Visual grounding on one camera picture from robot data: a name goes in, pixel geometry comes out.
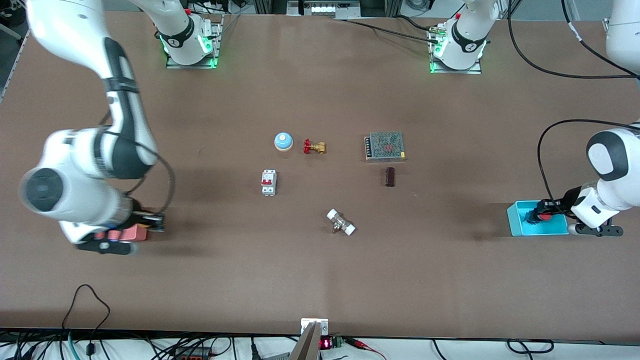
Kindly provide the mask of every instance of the brown table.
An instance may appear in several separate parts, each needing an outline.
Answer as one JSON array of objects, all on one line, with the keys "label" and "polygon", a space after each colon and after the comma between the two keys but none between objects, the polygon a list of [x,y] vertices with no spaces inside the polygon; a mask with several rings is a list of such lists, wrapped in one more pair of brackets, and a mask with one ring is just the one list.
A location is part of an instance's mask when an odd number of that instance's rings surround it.
[{"label": "brown table", "polygon": [[[29,39],[0,105],[0,326],[59,326],[87,282],[111,305],[111,328],[295,333],[300,318],[322,316],[354,335],[640,340],[637,210],[617,217],[622,238],[512,238],[504,212],[545,197],[535,146],[547,125],[638,118],[632,80],[542,74],[514,52],[505,22],[481,76],[430,74],[420,42],[284,16],[239,19],[216,70],[165,70],[144,14],[108,22],[177,173],[167,232],[136,256],[100,256],[20,203],[19,179],[47,136],[91,127],[106,110],[97,76]],[[420,35],[401,20],[372,23]],[[543,66],[615,73],[566,24],[515,28]],[[603,50],[601,25],[579,28]],[[599,129],[567,125],[545,140],[557,195],[596,178],[584,149]],[[362,138],[394,130],[408,160],[386,188]],[[294,150],[273,148],[279,131]],[[328,152],[304,155],[307,137]],[[273,198],[260,194],[265,168],[278,171]],[[166,189],[158,166],[135,195],[159,206]],[[353,236],[331,234],[331,208],[356,224]],[[83,293],[70,326],[103,315]]]}]

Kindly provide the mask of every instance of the white cap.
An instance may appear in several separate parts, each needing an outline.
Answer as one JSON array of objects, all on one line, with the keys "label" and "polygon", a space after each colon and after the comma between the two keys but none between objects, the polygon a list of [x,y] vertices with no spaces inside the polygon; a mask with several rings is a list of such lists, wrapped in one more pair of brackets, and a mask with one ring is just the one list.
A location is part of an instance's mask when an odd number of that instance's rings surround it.
[{"label": "white cap", "polygon": [[338,211],[336,211],[336,209],[331,209],[331,211],[329,211],[329,214],[326,215],[327,218],[329,218],[329,220],[333,220],[333,218],[338,215]]},{"label": "white cap", "polygon": [[344,230],[344,233],[347,235],[351,235],[353,234],[353,232],[356,231],[356,227],[353,226],[353,224],[347,226],[347,228]]}]

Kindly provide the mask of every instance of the white bracket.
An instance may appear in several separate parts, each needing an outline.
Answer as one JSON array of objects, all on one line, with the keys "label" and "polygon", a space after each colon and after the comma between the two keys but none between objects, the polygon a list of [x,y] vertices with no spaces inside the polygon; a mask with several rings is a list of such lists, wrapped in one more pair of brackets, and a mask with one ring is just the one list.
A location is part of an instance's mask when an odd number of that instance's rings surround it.
[{"label": "white bracket", "polygon": [[307,325],[311,322],[319,322],[322,329],[322,336],[329,335],[329,319],[302,318],[300,320],[300,334],[305,332]]}]

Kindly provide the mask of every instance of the blue plastic tray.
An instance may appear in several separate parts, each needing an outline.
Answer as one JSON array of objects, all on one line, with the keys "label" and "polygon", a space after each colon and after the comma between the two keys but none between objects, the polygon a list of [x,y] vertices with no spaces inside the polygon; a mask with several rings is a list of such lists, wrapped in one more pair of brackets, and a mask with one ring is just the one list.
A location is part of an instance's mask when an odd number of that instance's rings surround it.
[{"label": "blue plastic tray", "polygon": [[536,208],[538,200],[516,201],[507,209],[511,235],[513,236],[550,236],[569,235],[566,230],[566,218],[562,214],[554,215],[547,221],[536,225],[525,221],[525,216]]}]

